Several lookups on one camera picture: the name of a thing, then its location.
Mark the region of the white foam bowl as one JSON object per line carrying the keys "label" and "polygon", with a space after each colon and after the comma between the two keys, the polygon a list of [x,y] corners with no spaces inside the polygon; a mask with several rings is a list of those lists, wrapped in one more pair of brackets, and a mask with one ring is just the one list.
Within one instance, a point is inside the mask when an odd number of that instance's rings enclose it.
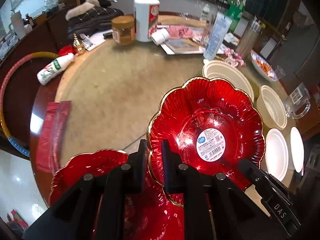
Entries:
{"label": "white foam bowl", "polygon": [[293,127],[290,131],[290,150],[292,167],[300,173],[304,164],[304,145],[298,128]]}
{"label": "white foam bowl", "polygon": [[268,173],[282,181],[289,165],[289,152],[284,136],[276,128],[267,133],[265,161]]}

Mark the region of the red glass plate plain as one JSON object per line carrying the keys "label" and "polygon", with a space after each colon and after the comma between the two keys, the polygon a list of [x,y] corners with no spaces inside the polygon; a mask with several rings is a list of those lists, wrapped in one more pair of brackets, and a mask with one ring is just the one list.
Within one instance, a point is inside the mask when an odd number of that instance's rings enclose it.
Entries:
{"label": "red glass plate plain", "polygon": [[53,176],[50,205],[71,222],[74,239],[183,239],[183,210],[147,168],[141,193],[106,192],[108,174],[128,155],[105,149],[72,157]]}

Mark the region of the red glass plate with sticker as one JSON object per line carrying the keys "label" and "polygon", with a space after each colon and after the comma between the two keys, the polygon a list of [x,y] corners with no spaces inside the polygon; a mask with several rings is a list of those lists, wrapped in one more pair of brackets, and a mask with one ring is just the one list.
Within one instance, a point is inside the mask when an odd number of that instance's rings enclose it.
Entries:
{"label": "red glass plate with sticker", "polygon": [[193,77],[168,91],[147,127],[148,170],[164,186],[161,143],[200,173],[223,173],[240,190],[251,182],[238,169],[247,159],[256,167],[265,155],[263,120],[242,89],[223,78]]}

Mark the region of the beige plastic bowl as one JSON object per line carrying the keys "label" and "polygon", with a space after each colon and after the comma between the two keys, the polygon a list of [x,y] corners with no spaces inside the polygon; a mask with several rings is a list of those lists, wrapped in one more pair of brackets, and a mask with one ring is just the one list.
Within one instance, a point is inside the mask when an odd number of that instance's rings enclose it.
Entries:
{"label": "beige plastic bowl", "polygon": [[237,68],[220,60],[203,60],[202,76],[208,79],[223,78],[229,81],[234,87],[245,91],[252,101],[254,101],[254,92],[248,79]]}
{"label": "beige plastic bowl", "polygon": [[283,130],[287,126],[287,116],[282,100],[267,85],[259,88],[257,110],[267,127]]}

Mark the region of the red packet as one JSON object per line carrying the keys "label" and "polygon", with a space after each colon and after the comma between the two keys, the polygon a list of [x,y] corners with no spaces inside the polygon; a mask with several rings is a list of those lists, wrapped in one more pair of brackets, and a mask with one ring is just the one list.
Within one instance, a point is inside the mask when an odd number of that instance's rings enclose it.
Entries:
{"label": "red packet", "polygon": [[60,169],[62,139],[71,110],[70,101],[50,102],[36,150],[37,169],[54,174]]}

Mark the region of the clear glass beer mug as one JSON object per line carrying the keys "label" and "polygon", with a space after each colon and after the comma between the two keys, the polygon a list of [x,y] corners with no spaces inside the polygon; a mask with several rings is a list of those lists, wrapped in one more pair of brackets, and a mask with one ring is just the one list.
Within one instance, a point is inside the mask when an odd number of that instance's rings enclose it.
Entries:
{"label": "clear glass beer mug", "polygon": [[310,94],[304,83],[300,83],[297,88],[283,101],[283,105],[288,118],[301,119],[311,108]]}

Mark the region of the red yellow hula hoop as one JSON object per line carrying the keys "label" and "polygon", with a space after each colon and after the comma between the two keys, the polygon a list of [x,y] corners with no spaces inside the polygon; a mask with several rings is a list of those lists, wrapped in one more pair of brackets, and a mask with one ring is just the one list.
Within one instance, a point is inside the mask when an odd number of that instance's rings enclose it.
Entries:
{"label": "red yellow hula hoop", "polygon": [[1,149],[30,158],[29,123],[40,87],[37,73],[56,53],[41,51],[30,54],[10,54],[1,63]]}

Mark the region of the small white cup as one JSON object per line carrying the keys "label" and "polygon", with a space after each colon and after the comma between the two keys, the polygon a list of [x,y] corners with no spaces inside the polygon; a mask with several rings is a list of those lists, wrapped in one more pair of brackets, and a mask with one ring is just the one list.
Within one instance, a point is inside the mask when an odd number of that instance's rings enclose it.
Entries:
{"label": "small white cup", "polygon": [[170,38],[170,34],[165,28],[160,28],[151,35],[151,39],[155,45],[159,46]]}

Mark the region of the small gold bell ornament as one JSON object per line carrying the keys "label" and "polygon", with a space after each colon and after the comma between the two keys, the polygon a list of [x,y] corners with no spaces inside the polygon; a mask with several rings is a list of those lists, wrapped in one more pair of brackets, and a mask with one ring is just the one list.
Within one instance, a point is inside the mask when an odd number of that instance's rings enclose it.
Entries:
{"label": "small gold bell ornament", "polygon": [[81,55],[85,52],[85,48],[84,45],[82,44],[82,42],[78,39],[77,35],[74,33],[73,34],[73,51],[75,54]]}

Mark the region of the pink cloth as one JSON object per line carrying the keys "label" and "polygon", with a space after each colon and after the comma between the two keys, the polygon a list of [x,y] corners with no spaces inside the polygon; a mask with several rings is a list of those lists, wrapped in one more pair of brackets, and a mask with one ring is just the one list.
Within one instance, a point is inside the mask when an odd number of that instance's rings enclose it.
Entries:
{"label": "pink cloth", "polygon": [[166,31],[169,33],[170,38],[193,38],[194,32],[188,26],[184,25],[175,25],[166,28]]}

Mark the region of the stainless steel thermos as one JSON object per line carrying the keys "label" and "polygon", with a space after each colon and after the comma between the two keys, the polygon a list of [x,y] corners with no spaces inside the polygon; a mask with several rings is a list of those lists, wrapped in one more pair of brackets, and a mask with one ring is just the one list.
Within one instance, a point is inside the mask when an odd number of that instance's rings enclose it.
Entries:
{"label": "stainless steel thermos", "polygon": [[239,44],[236,48],[236,52],[245,60],[250,51],[253,49],[255,42],[261,33],[261,25],[257,21],[252,21],[252,23],[246,28],[244,34],[240,38]]}

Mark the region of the gold lid glass jar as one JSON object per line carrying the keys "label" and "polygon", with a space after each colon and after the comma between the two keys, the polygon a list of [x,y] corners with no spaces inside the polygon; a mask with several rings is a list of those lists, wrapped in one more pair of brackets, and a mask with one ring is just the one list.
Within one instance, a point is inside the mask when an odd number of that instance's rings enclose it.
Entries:
{"label": "gold lid glass jar", "polygon": [[135,19],[130,15],[112,19],[112,37],[117,44],[128,45],[135,40]]}

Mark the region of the dark quilted jacket fur collar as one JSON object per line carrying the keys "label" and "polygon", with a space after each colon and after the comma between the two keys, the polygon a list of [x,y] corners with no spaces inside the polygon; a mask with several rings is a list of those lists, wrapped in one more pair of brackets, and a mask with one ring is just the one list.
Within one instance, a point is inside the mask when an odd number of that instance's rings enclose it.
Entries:
{"label": "dark quilted jacket fur collar", "polygon": [[67,38],[73,35],[91,36],[99,31],[111,30],[111,21],[124,13],[112,7],[115,0],[85,0],[81,5],[67,11],[65,19],[68,23]]}

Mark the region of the white liquor bottle red cap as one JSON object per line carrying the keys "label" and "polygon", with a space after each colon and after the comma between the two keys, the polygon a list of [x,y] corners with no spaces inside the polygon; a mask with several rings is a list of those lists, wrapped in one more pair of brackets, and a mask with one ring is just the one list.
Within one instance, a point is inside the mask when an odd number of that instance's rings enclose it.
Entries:
{"label": "white liquor bottle red cap", "polygon": [[135,37],[139,42],[150,42],[157,30],[159,0],[134,0]]}

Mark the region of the green plastic bottle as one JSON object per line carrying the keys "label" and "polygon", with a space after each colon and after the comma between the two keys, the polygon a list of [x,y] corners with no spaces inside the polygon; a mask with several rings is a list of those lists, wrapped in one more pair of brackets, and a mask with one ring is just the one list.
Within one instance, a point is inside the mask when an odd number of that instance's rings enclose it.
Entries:
{"label": "green plastic bottle", "polygon": [[228,0],[229,9],[226,16],[232,19],[229,32],[234,33],[243,13],[243,0]]}

